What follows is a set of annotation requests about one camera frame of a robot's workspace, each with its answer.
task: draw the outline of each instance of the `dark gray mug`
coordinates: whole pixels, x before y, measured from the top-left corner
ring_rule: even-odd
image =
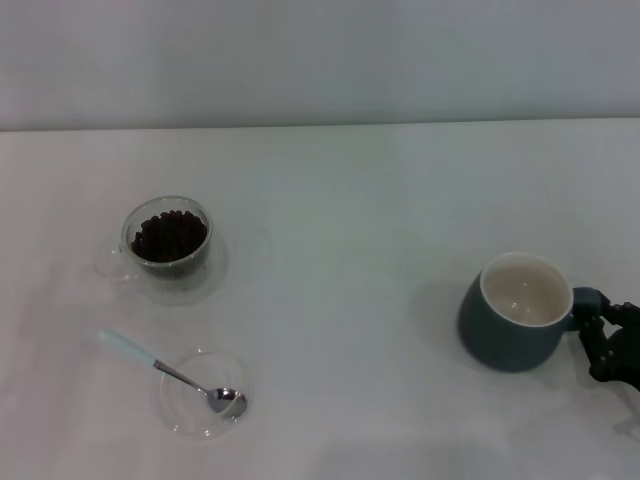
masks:
[[[553,263],[529,253],[493,259],[469,288],[458,317],[467,351],[496,370],[543,363],[571,320],[573,289]]]

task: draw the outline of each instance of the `glass cup handle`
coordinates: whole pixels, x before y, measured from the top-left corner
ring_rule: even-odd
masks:
[[[99,275],[114,283],[131,282],[138,279],[133,265],[128,261],[122,249],[103,248],[98,251],[93,268]]]

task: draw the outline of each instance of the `mug rim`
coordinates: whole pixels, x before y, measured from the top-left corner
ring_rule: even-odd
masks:
[[[512,318],[507,317],[506,315],[502,314],[491,302],[491,300],[489,299],[489,296],[487,295],[487,292],[485,291],[484,288],[484,281],[485,281],[485,277],[487,272],[491,269],[491,267],[498,262],[499,260],[503,260],[504,258],[507,257],[521,257],[521,258],[527,258],[527,259],[534,259],[540,263],[543,263],[545,266],[549,267],[551,270],[553,270],[559,277],[560,279],[564,282],[565,286],[567,287],[567,290],[569,291],[569,297],[568,297],[568,305],[567,307],[563,310],[562,314],[560,314],[557,318],[551,320],[550,322],[544,323],[544,324],[529,324],[529,323],[520,323],[517,322],[515,320],[513,320]],[[569,313],[571,312],[571,309],[573,308],[573,287],[571,286],[571,282],[569,282],[569,279],[567,278],[567,276],[565,275],[565,273],[562,271],[562,269],[560,269],[555,263],[551,262],[550,260],[546,259],[545,257],[541,256],[541,255],[537,255],[535,253],[527,253],[527,252],[507,252],[507,253],[503,253],[501,255],[498,255],[497,257],[493,258],[492,260],[489,261],[489,263],[487,263],[484,268],[482,269],[482,271],[480,272],[480,291],[482,293],[482,298],[484,298],[485,302],[487,302],[487,305],[489,305],[489,307],[491,308],[491,310],[493,310],[496,314],[498,314],[499,316],[501,316],[502,318],[504,318],[505,320],[507,320],[508,322],[511,322],[515,325],[518,325],[520,327],[527,327],[527,328],[545,328],[545,327],[550,327],[552,325],[555,325],[558,322],[561,322],[562,320],[564,320]]]
[[[150,260],[145,260],[144,258],[142,258],[139,255],[136,255],[136,253],[131,250],[131,247],[130,247],[130,245],[128,244],[128,242],[126,240],[127,228],[129,226],[129,224],[131,223],[131,219],[140,210],[143,210],[144,208],[146,208],[148,205],[150,205],[152,203],[163,201],[163,200],[182,200],[182,201],[185,201],[186,203],[191,203],[195,208],[197,208],[198,210],[200,210],[204,214],[204,216],[205,216],[205,218],[207,220],[207,223],[209,225],[207,225],[207,236],[202,241],[202,244],[200,244],[200,246],[195,251],[193,251],[192,253],[190,253],[186,257],[179,258],[178,260],[174,260],[172,262],[152,262]],[[127,215],[127,218],[125,219],[124,223],[122,224],[120,244],[121,244],[121,249],[122,249],[122,246],[124,246],[125,252],[127,252],[129,257],[131,257],[131,259],[133,261],[135,261],[136,263],[138,263],[140,265],[144,265],[145,267],[153,267],[153,268],[169,268],[169,267],[175,267],[176,265],[180,265],[180,264],[182,264],[182,263],[194,258],[198,254],[198,252],[200,252],[200,250],[205,248],[205,246],[209,243],[209,239],[211,238],[211,231],[212,230],[213,230],[213,222],[211,221],[211,216],[209,215],[209,212],[207,211],[207,209],[202,206],[202,204],[200,204],[199,202],[196,202],[192,198],[183,197],[181,195],[163,195],[161,197],[156,197],[156,198],[152,198],[151,200],[147,200],[146,202],[138,205],[136,208],[133,209],[133,211],[129,215]]]

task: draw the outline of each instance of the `white tablecloth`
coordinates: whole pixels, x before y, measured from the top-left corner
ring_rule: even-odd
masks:
[[[636,479],[640,393],[593,381],[575,336],[534,371],[490,371],[455,314],[505,251],[640,303],[639,158],[640,120],[2,134],[0,477]],[[195,305],[92,268],[167,194],[229,246]],[[248,416],[178,437],[151,408],[157,372],[96,348],[106,326],[167,363],[236,352]]]

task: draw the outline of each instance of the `metal spoon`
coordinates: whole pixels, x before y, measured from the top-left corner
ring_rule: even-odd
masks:
[[[102,345],[135,358],[145,365],[149,365],[156,370],[160,370],[161,372],[186,383],[196,390],[200,390],[206,395],[207,403],[209,404],[209,407],[211,407],[211,410],[217,414],[222,413],[224,418],[238,418],[247,409],[247,397],[245,397],[244,394],[230,388],[214,388],[212,390],[207,390],[167,364],[162,363],[142,347],[113,330],[101,330],[98,332],[98,339]]]

